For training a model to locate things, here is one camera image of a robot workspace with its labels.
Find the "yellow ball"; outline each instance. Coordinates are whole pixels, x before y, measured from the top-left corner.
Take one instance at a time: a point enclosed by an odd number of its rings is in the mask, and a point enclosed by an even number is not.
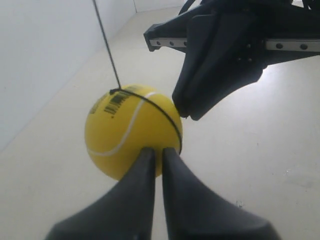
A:
[[[172,101],[152,87],[123,88],[154,102],[173,120],[182,137],[182,123]],[[138,96],[117,91],[105,94],[90,110],[85,123],[85,144],[95,165],[120,180],[144,147],[156,151],[156,176],[162,173],[162,150],[181,149],[177,130],[168,117]]]

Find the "floor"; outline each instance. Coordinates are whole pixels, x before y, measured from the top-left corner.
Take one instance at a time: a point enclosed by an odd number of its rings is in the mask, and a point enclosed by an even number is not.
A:
[[[184,54],[149,52],[142,33],[179,9],[137,14],[112,40],[123,84],[170,96]],[[211,189],[269,219],[284,240],[320,236],[319,57],[268,67],[258,83],[183,120],[182,157]],[[115,181],[91,162],[87,113],[116,86],[105,50],[74,78],[0,154],[0,239],[41,240],[51,226],[106,193]],[[153,239],[167,239],[161,177],[156,180]]]

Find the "wall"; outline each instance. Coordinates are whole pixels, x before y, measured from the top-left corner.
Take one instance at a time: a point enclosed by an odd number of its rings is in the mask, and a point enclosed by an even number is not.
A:
[[[180,7],[185,0],[134,0],[136,11],[145,12],[150,10]]]
[[[133,0],[98,0],[107,36]],[[0,1],[0,151],[103,47],[91,0]]]

